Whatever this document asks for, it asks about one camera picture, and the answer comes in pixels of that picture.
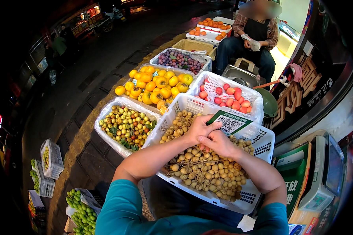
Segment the qr code sign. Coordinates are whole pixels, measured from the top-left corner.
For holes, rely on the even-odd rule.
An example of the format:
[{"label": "qr code sign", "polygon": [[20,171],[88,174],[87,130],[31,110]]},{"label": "qr code sign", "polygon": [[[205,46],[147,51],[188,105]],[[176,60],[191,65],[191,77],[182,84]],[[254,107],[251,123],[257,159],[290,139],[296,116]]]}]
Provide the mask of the qr code sign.
[{"label": "qr code sign", "polygon": [[235,130],[237,130],[238,128],[240,128],[243,124],[245,124],[242,121],[238,121],[223,115],[220,115],[216,121],[219,121],[222,123],[222,127],[220,128],[220,130],[222,130],[223,132],[227,133],[227,134],[231,134],[232,132],[234,132]]}]

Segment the sidewalk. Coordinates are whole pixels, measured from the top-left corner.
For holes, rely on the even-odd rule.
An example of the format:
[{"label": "sidewalk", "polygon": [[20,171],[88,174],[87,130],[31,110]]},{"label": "sidewalk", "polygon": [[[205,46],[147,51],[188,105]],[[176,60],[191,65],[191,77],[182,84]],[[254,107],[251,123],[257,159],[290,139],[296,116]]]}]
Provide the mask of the sidewalk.
[{"label": "sidewalk", "polygon": [[[210,7],[209,10],[212,10],[212,4],[206,4],[203,6]],[[217,7],[220,9],[223,6],[220,3]],[[42,198],[48,210],[48,234],[63,232],[67,218],[65,214],[67,191],[70,191],[71,188],[95,189],[105,196],[115,169],[123,160],[93,130],[93,123],[99,111],[115,96],[114,89],[111,88],[116,84],[122,85],[124,82],[122,77],[127,75],[131,69],[147,62],[161,50],[185,38],[185,31],[196,26],[198,21],[215,16],[231,18],[232,13],[227,5],[224,7],[226,7],[224,11],[204,15],[173,27],[161,27],[160,23],[152,23],[152,30],[158,30],[160,33],[158,31],[148,33],[144,35],[142,41],[139,41],[135,35],[126,36],[123,41],[116,41],[115,45],[112,45],[114,42],[110,41],[115,37],[114,35],[106,37],[102,35],[101,38],[94,39],[96,41],[93,41],[90,48],[85,50],[85,54],[77,62],[79,69],[77,66],[66,69],[52,90],[48,91],[42,100],[39,100],[39,109],[29,118],[23,137],[24,189],[32,188],[31,183],[25,182],[25,176],[28,175],[27,161],[40,157],[39,146],[46,138],[57,141],[62,156],[65,156],[65,170],[55,181],[53,197],[51,199]],[[148,17],[149,20],[153,17],[151,10],[138,14],[143,15],[134,15],[134,17],[141,18],[141,21],[144,17]],[[129,21],[130,25],[132,23],[138,24],[138,21]],[[150,43],[141,45],[143,41],[150,41]],[[139,49],[129,54],[130,48],[135,46],[138,46]],[[102,62],[102,58],[97,61],[94,61],[94,58],[89,58],[87,56],[88,50],[95,52],[102,50],[101,55],[106,56],[103,58],[106,59],[106,62]],[[104,53],[104,50],[110,50],[111,53]],[[109,68],[113,67],[109,64],[117,65],[115,69],[109,71]],[[146,201],[143,206],[143,209],[145,208],[147,208]],[[152,219],[149,211],[144,210],[143,212],[150,220]]]}]

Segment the person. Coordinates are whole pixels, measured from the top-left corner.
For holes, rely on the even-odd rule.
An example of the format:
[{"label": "person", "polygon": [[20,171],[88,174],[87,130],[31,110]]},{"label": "person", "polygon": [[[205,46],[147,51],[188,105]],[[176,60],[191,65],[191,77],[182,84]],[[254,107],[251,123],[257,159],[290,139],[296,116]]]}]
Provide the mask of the person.
[{"label": "person", "polygon": [[[238,13],[233,24],[234,37],[225,38],[218,44],[216,56],[218,75],[223,73],[232,57],[245,58],[259,68],[259,75],[265,78],[267,83],[271,82],[276,64],[269,51],[276,46],[278,41],[277,22],[275,18],[257,20],[255,17],[250,19]],[[241,38],[242,34],[247,34],[258,41],[261,45],[260,51],[252,51],[249,41]]]},{"label": "person", "polygon": [[[228,235],[241,234],[243,231],[234,226],[229,226],[214,220],[193,217],[190,215],[176,214],[174,216],[156,218],[156,221],[146,221],[141,214],[142,200],[137,188],[139,180],[152,178],[160,169],[185,149],[200,144],[200,149],[210,148],[217,154],[230,157],[246,171],[257,189],[265,194],[264,202],[259,211],[254,230],[247,234],[287,235],[288,224],[286,214],[287,190],[280,173],[270,164],[246,153],[241,148],[232,144],[229,138],[221,131],[222,123],[206,122],[211,115],[198,116],[187,133],[172,141],[155,146],[142,148],[132,153],[118,166],[113,176],[113,181],[108,189],[105,203],[97,218],[95,234],[203,234],[203,235]],[[155,198],[162,199],[162,194]],[[171,199],[176,196],[165,195]],[[180,203],[170,202],[161,204],[161,211],[177,211]],[[224,217],[215,214],[216,218]]]},{"label": "person", "polygon": [[66,52],[66,40],[62,37],[56,35],[56,33],[51,34],[52,49],[56,51],[60,56],[60,62],[62,64],[67,63],[68,53]]},{"label": "person", "polygon": [[69,49],[71,49],[71,52],[76,53],[79,51],[77,39],[73,35],[70,27],[66,27],[65,24],[61,24],[60,36],[66,40],[66,45]]},{"label": "person", "polygon": [[55,58],[55,51],[48,45],[48,43],[44,44],[44,48],[44,56],[46,57],[46,62],[49,65],[50,69],[54,69],[58,74],[61,74],[63,69]]}]

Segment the vendor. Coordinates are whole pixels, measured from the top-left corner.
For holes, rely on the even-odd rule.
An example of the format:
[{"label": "vendor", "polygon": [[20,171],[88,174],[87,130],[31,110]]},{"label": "vendor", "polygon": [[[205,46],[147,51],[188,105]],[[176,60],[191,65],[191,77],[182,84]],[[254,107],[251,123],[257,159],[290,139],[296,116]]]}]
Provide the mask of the vendor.
[{"label": "vendor", "polygon": [[[199,116],[187,133],[172,141],[142,148],[123,160],[115,171],[106,201],[97,218],[95,234],[242,234],[237,228],[242,214],[202,201],[155,174],[178,153],[200,144],[229,157],[246,171],[257,189],[265,194],[254,230],[248,234],[287,235],[285,181],[264,160],[251,156],[232,144],[221,131],[222,123],[206,125],[213,117]],[[142,200],[137,188],[142,181],[155,221],[142,216]]]},{"label": "vendor", "polygon": [[[238,13],[233,24],[234,37],[225,38],[217,48],[217,74],[221,75],[231,58],[245,58],[252,61],[259,68],[259,75],[265,81],[271,82],[275,62],[269,52],[276,46],[278,40],[277,22],[274,18],[254,20]],[[260,51],[251,50],[248,40],[241,38],[247,34],[261,44]]]}]

